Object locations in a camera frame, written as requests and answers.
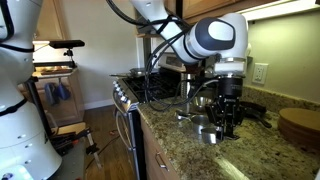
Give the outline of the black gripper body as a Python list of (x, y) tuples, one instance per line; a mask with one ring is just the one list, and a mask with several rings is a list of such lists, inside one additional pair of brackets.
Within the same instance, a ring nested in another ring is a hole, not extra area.
[(216, 97), (205, 106), (209, 121), (218, 127), (233, 128), (243, 121), (244, 113), (239, 105), (242, 96), (242, 78), (220, 78)]

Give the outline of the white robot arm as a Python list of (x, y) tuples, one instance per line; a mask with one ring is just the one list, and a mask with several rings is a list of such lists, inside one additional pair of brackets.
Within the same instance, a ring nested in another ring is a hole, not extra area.
[(216, 127), (219, 140), (234, 139), (234, 127), (241, 124), (244, 109), (240, 106), (246, 72), (248, 27), (245, 17), (229, 13), (219, 18), (206, 17), (190, 28), (165, 9), (163, 0), (130, 0), (151, 26), (171, 46), (178, 59), (187, 65), (210, 56), (219, 59), (214, 65), (217, 97), (206, 107), (209, 120)]

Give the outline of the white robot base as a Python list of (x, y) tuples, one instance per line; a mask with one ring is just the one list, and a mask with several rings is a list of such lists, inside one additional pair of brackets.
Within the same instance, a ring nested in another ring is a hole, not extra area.
[(1, 0), (0, 170), (15, 180), (47, 180), (62, 163), (36, 106), (18, 88), (34, 71), (41, 5), (42, 0)]

